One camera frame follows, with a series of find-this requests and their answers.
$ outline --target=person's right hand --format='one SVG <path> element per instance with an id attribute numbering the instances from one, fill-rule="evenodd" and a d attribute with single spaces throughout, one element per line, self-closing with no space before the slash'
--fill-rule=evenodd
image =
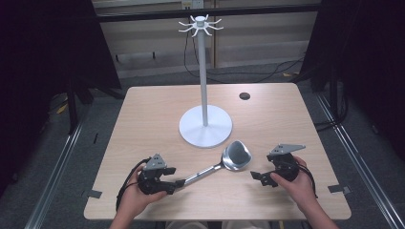
<path id="1" fill-rule="evenodd" d="M 294 159 L 300 165 L 307 167 L 307 163 L 300 157 L 294 156 Z M 305 172 L 300 170 L 297 178 L 292 182 L 280 177 L 276 173 L 271 173 L 270 176 L 287 190 L 292 199 L 297 203 L 298 208 L 304 213 L 313 229 L 338 229 L 336 224 L 318 203 L 313 193 L 312 181 Z"/>
<path id="2" fill-rule="evenodd" d="M 307 167 L 307 163 L 298 156 L 294 156 L 294 159 L 301 165 Z M 270 177 L 276 181 L 280 186 L 286 189 L 289 195 L 298 204 L 298 207 L 303 211 L 302 207 L 308 206 L 314 201 L 317 202 L 315 194 L 312 190 L 312 182 L 309 176 L 300 170 L 298 176 L 292 182 L 280 177 L 276 173 L 271 173 Z"/>

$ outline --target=round white base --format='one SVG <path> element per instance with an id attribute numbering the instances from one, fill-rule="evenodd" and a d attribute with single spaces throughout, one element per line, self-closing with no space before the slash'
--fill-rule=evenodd
<path id="1" fill-rule="evenodd" d="M 203 126 L 203 108 L 194 107 L 188 110 L 180 120 L 180 134 L 188 143 L 200 147 L 211 148 L 223 143 L 232 131 L 232 120 L 223 109 L 207 106 L 208 125 Z"/>

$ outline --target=hand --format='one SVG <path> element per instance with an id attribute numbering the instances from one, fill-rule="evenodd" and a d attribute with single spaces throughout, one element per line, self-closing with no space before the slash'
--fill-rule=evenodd
<path id="1" fill-rule="evenodd" d="M 294 156 L 294 159 L 299 164 L 307 167 L 307 163 L 300 157 Z M 270 176 L 287 190 L 292 199 L 297 203 L 300 211 L 304 213 L 313 229 L 338 228 L 316 200 L 311 180 L 306 173 L 300 170 L 297 178 L 292 182 L 280 177 L 276 173 L 271 173 Z"/>
<path id="2" fill-rule="evenodd" d="M 122 195 L 121 203 L 119 204 L 117 214 L 114 217 L 110 228 L 126 228 L 131 221 L 139 215 L 149 203 L 158 201 L 164 198 L 167 193 L 162 191 L 153 195 L 145 195 L 139 189 L 138 173 L 143 166 L 139 166 L 128 181 L 128 187 Z"/>
<path id="3" fill-rule="evenodd" d="M 298 156 L 294 156 L 294 159 L 300 164 L 307 167 L 307 163 Z M 271 178 L 276 181 L 280 186 L 286 189 L 289 195 L 298 204 L 298 207 L 302 211 L 302 207 L 308 205 L 311 202 L 316 202 L 315 194 L 312 190 L 312 182 L 309 176 L 300 170 L 298 176 L 292 182 L 280 177 L 276 173 L 270 174 Z"/>

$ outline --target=person's left hand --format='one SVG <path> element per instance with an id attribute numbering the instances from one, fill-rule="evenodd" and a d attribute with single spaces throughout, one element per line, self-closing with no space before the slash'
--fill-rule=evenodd
<path id="1" fill-rule="evenodd" d="M 138 173 L 142 168 L 143 166 L 139 166 L 129 179 L 127 184 L 129 186 L 122 195 L 121 203 L 110 228 L 127 227 L 132 219 L 139 215 L 149 203 L 158 201 L 167 195 L 164 191 L 152 195 L 142 193 L 137 185 Z"/>

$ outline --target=spoon handle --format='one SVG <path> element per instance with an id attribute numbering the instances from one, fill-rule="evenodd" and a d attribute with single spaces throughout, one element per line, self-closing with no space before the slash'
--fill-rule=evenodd
<path id="1" fill-rule="evenodd" d="M 185 180 L 184 186 L 187 185 L 187 184 L 190 184 L 190 183 L 192 183 L 192 182 L 194 182 L 194 181 L 196 181 L 198 179 L 201 179 L 201 178 L 203 178 L 203 177 L 205 177 L 207 175 L 210 175 L 210 174 L 214 173 L 215 171 L 220 170 L 221 168 L 223 168 L 223 165 L 221 163 L 219 163 L 217 165 L 213 165 L 213 166 L 211 166 L 209 168 L 201 170 L 197 174 L 188 177 Z"/>

